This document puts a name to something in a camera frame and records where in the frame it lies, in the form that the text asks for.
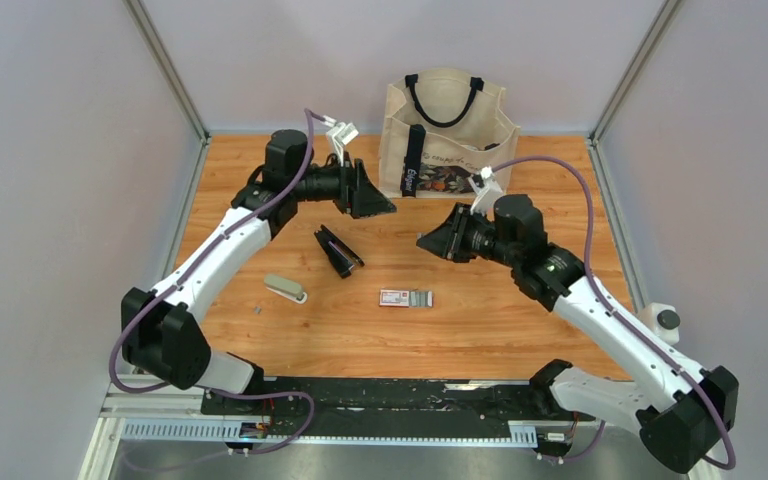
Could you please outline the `black stapler base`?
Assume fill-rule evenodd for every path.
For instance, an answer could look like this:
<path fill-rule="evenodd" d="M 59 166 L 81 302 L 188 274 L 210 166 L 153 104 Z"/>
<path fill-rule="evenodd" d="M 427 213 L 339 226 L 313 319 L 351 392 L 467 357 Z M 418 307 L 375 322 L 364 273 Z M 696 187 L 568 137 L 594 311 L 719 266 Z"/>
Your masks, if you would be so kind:
<path fill-rule="evenodd" d="M 364 260 L 324 224 L 314 232 L 314 237 L 340 278 L 345 279 L 355 268 L 365 266 Z"/>

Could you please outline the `red staples box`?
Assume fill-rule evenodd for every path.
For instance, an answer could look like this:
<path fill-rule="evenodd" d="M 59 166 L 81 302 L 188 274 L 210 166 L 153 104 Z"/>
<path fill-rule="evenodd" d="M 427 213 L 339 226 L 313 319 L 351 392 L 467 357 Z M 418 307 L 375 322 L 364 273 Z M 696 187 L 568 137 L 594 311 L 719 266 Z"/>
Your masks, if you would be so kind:
<path fill-rule="evenodd" d="M 382 307 L 432 308 L 433 292 L 426 290 L 382 289 L 379 305 Z"/>

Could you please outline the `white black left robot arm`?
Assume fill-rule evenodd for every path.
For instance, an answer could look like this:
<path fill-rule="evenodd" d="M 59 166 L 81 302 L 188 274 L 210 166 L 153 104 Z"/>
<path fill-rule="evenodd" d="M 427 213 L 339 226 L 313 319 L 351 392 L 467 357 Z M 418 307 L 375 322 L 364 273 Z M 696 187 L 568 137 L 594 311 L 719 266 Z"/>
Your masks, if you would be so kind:
<path fill-rule="evenodd" d="M 274 132 L 263 163 L 203 244 L 154 287 L 134 287 L 125 294 L 113 358 L 155 376 L 162 386 L 221 392 L 239 413 L 259 411 L 266 398 L 259 382 L 262 369 L 212 348 L 200 323 L 240 268 L 294 218 L 299 203 L 331 201 L 354 219 L 395 212 L 363 161 L 352 159 L 346 149 L 357 135 L 351 123 L 333 125 L 326 134 L 332 151 L 324 164 L 316 165 L 308 135 Z"/>

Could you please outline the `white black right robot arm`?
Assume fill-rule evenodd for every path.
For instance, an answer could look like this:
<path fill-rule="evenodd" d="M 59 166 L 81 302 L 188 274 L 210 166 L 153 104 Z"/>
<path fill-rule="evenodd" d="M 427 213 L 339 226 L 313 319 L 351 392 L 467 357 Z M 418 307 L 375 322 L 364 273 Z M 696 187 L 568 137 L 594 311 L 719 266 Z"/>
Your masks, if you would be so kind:
<path fill-rule="evenodd" d="M 604 420 L 638 435 L 659 463 L 680 474 L 708 460 L 733 428 L 735 375 L 724 366 L 703 367 L 614 304 L 581 259 L 549 241 L 527 195 L 501 197 L 491 216 L 458 203 L 417 245 L 454 263 L 481 257 L 510 268 L 520 292 L 585 333 L 631 377 L 607 380 L 554 360 L 531 379 L 530 403 L 539 416 L 567 410 Z"/>

